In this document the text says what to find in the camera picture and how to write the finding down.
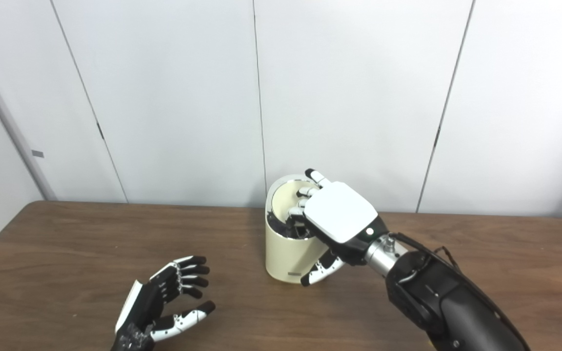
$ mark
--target robotic hand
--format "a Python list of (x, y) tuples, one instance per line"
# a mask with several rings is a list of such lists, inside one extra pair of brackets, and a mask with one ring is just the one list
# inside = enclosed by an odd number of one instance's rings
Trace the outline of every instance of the robotic hand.
[[(445, 247), (431, 251), (391, 233), (374, 207), (348, 185), (305, 171), (320, 189), (305, 187), (288, 212), (330, 248), (301, 278), (308, 286), (342, 265), (368, 265), (385, 278), (390, 302), (438, 351), (529, 351), (508, 318), (462, 274)], [(402, 242), (413, 249), (408, 251)], [(443, 250), (450, 264), (437, 255)]]
[(163, 306), (181, 294), (201, 298), (194, 285), (207, 287), (205, 257), (188, 256), (165, 265), (147, 284), (136, 280), (116, 322), (116, 339), (111, 351), (151, 351), (156, 342), (174, 337), (207, 317), (216, 308), (207, 301), (193, 310), (161, 317)]

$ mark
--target brown tabletop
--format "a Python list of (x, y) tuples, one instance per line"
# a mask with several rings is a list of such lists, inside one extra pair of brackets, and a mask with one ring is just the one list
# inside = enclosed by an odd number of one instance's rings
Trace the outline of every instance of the brown tabletop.
[[(446, 245), (535, 351), (562, 351), (562, 219), (382, 214)], [(217, 309), (159, 351), (430, 351), (382, 278), (344, 267), (309, 288), (263, 265), (263, 209), (34, 202), (0, 233), (0, 350), (109, 350), (134, 279), (205, 255)], [(199, 304), (183, 296), (177, 313)]]

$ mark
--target screw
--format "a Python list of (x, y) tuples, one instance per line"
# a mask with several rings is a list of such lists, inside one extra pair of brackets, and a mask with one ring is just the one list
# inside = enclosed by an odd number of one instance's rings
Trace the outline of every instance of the screw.
[(383, 249), (385, 250), (386, 253), (393, 253), (395, 245), (396, 245), (396, 239), (388, 235), (387, 238), (385, 239), (385, 246)]

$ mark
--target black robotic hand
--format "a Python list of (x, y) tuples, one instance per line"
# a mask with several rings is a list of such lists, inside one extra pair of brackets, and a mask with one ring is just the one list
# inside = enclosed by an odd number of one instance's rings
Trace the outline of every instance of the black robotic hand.
[(123, 305), (111, 351), (151, 351), (156, 342), (174, 337), (207, 317), (216, 308), (207, 301), (193, 310), (162, 316), (163, 306), (187, 294), (201, 298), (195, 287), (207, 287), (198, 274), (209, 273), (205, 257), (188, 256), (165, 265), (147, 284), (136, 280)]

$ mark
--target robotic finger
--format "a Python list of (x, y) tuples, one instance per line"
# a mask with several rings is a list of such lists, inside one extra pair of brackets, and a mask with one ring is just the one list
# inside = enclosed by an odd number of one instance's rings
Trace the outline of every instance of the robotic finger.
[(344, 265), (344, 262), (332, 251), (327, 250), (310, 269), (309, 273), (301, 278), (301, 284), (308, 287), (313, 283), (320, 282), (322, 279), (337, 272)]
[(203, 265), (206, 262), (207, 262), (207, 258), (202, 256), (187, 256), (183, 258), (178, 258), (172, 262), (169, 262), (169, 264), (163, 266), (162, 269), (160, 269), (154, 275), (152, 275), (151, 278), (149, 278), (149, 280), (152, 280), (153, 278), (156, 277), (159, 280), (166, 280), (172, 274), (179, 274), (181, 271), (181, 267), (187, 267), (187, 268), (196, 267), (199, 265)]
[(198, 275), (184, 275), (181, 277), (181, 282), (184, 284), (196, 285), (197, 287), (205, 288), (209, 285), (209, 281), (201, 278)]
[(320, 188), (323, 188), (331, 184), (330, 180), (325, 178), (320, 172), (316, 171), (315, 169), (312, 168), (307, 169), (305, 171), (305, 175), (309, 177), (311, 180), (313, 180)]
[(181, 268), (181, 274), (209, 274), (209, 267), (204, 265), (188, 265)]
[(312, 197), (315, 193), (318, 192), (318, 189), (312, 187), (302, 187), (299, 191), (296, 192), (297, 197)]
[[(198, 286), (205, 287), (207, 285), (203, 286), (203, 284), (209, 284), (207, 280), (200, 277), (197, 278), (201, 280), (201, 281), (197, 281)], [(180, 284), (171, 285), (167, 287), (167, 289), (162, 291), (162, 297), (164, 299), (165, 304), (168, 304), (170, 301), (174, 300), (175, 298), (177, 298), (179, 295), (182, 294), (190, 295), (193, 298), (203, 297), (203, 293), (199, 289), (197, 289), (193, 285), (184, 284), (184, 283), (185, 281), (182, 281)]]
[(288, 214), (288, 218), (291, 218), (293, 220), (295, 220), (296, 222), (305, 222), (305, 213), (304, 213), (304, 209), (303, 207), (300, 206), (296, 206), (296, 207), (290, 207), (290, 209), (287, 211)]
[(214, 302), (207, 301), (193, 310), (183, 311), (175, 315), (167, 315), (153, 321), (150, 337), (154, 342), (174, 337), (201, 322), (216, 309)]

